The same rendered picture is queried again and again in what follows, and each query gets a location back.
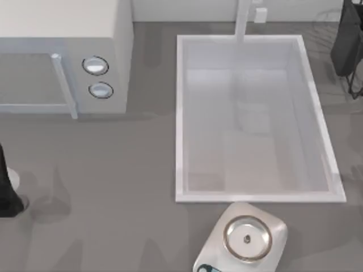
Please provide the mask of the white wall socket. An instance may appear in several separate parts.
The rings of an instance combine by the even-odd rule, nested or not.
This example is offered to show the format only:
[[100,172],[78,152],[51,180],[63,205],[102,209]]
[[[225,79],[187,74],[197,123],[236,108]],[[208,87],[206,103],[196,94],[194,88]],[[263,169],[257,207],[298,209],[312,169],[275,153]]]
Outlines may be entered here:
[[265,7],[256,8],[254,23],[266,23],[268,9]]

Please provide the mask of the pale microwave oven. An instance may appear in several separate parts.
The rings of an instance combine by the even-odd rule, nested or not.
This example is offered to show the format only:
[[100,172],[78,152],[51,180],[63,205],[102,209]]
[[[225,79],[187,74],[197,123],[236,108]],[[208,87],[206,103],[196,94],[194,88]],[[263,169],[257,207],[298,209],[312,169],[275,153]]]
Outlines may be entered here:
[[[57,53],[78,116],[124,114],[133,40],[131,0],[0,0],[0,113],[70,115],[50,57]],[[108,62],[106,74],[84,71],[92,56]],[[92,97],[97,82],[114,94]]]

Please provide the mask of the white kitchen scale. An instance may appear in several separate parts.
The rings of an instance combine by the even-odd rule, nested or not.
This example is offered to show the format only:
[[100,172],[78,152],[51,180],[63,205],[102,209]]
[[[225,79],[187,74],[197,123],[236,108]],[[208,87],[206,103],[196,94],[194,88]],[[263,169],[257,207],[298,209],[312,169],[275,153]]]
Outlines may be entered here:
[[288,239],[278,217],[251,204],[232,203],[220,216],[192,272],[276,272]]

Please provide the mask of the white sink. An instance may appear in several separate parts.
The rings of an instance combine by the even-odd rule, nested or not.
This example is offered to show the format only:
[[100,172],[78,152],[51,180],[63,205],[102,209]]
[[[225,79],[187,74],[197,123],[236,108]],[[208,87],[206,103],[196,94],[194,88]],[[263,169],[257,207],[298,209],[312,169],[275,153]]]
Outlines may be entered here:
[[179,35],[176,202],[347,200],[300,35]]

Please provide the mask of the small microwave knob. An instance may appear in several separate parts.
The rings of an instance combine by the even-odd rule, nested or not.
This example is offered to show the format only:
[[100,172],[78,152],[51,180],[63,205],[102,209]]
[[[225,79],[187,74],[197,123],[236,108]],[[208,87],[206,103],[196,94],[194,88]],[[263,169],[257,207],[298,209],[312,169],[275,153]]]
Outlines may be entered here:
[[97,82],[90,85],[88,92],[96,99],[109,99],[114,94],[112,86],[106,82]]

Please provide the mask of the large microwave knob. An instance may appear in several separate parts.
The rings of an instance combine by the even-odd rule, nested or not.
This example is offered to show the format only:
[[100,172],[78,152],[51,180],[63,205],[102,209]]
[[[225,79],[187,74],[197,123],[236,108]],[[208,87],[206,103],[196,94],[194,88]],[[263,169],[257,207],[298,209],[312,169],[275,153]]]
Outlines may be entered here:
[[104,58],[101,58],[99,56],[92,56],[83,59],[82,68],[88,74],[100,76],[108,72],[109,64]]

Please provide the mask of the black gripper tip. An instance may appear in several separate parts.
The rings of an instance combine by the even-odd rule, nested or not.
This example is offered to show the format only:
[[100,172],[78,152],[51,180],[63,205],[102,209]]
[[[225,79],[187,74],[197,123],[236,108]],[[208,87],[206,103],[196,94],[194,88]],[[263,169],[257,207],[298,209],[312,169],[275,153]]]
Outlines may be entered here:
[[0,144],[0,218],[14,218],[24,210],[22,199],[11,185],[3,147]]

